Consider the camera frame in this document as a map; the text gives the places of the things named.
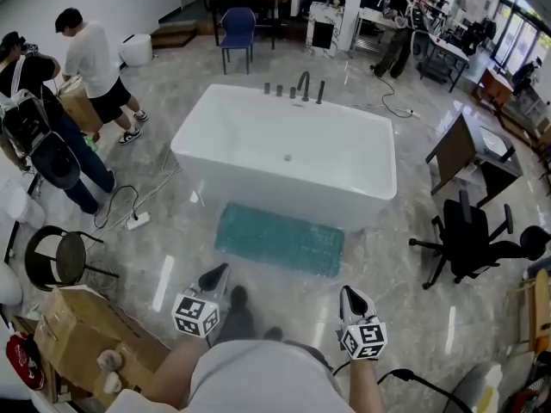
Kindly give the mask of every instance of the red bag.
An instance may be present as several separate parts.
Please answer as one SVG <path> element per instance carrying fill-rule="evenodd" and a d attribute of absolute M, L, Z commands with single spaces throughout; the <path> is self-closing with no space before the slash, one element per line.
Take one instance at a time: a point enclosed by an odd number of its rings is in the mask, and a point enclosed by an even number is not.
<path fill-rule="evenodd" d="M 6 344 L 6 356 L 28 388 L 41 390 L 44 387 L 46 376 L 40 367 L 40 352 L 33 336 L 12 335 Z"/>

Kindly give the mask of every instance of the fiducial marker cube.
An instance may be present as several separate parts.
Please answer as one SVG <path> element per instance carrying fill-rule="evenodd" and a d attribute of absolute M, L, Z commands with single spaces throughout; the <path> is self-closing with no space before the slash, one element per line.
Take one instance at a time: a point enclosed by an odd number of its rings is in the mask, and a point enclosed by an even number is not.
<path fill-rule="evenodd" d="M 384 323 L 348 326 L 341 343 L 352 360 L 376 359 L 388 344 L 387 326 Z"/>
<path fill-rule="evenodd" d="M 220 308 L 216 303 L 179 293 L 172 306 L 172 319 L 177 330 L 204 338 L 220 322 Z"/>

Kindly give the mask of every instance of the white container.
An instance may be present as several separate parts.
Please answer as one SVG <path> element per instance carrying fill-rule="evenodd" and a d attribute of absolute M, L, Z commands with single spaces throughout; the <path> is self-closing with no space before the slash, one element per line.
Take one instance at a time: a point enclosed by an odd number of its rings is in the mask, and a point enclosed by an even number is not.
<path fill-rule="evenodd" d="M 170 148 L 205 202 L 357 231 L 396 195 L 391 121 L 298 94 L 213 84 Z"/>
<path fill-rule="evenodd" d="M 42 207 L 21 186 L 14 188 L 6 212 L 12 219 L 29 224 L 37 230 L 44 226 L 46 220 Z"/>
<path fill-rule="evenodd" d="M 121 43 L 119 54 L 129 66 L 146 65 L 153 59 L 152 37 L 145 34 L 134 35 L 126 43 Z"/>
<path fill-rule="evenodd" d="M 0 304 L 19 305 L 23 299 L 21 283 L 14 271 L 4 262 L 0 262 Z"/>

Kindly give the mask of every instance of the blue chair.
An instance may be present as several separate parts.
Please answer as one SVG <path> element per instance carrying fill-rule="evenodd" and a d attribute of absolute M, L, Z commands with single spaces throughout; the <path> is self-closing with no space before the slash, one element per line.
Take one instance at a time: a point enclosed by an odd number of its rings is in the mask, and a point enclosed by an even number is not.
<path fill-rule="evenodd" d="M 257 20 L 250 8 L 230 8 L 222 18 L 222 27 L 226 36 L 220 42 L 222 48 L 222 63 L 224 75 L 226 74 L 226 50 L 227 62 L 230 62 L 230 49 L 245 49 L 247 58 L 247 74 L 249 73 L 249 48 L 251 49 L 252 62 L 252 40 L 255 34 Z"/>

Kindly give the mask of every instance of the black stool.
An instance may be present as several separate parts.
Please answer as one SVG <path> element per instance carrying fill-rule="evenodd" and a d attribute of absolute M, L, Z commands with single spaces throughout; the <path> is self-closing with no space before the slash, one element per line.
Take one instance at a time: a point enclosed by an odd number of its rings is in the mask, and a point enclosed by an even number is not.
<path fill-rule="evenodd" d="M 62 237 L 55 258 L 36 252 L 40 242 L 50 236 Z M 25 250 L 25 271 L 35 287 L 41 291 L 51 292 L 53 286 L 74 285 L 83 276 L 85 269 L 119 278 L 118 274 L 92 268 L 86 264 L 86 247 L 81 236 L 103 243 L 99 238 L 94 238 L 85 232 L 67 232 L 51 225 L 44 226 L 31 237 Z M 61 281 L 57 281 L 53 276 L 51 261 L 55 262 Z"/>

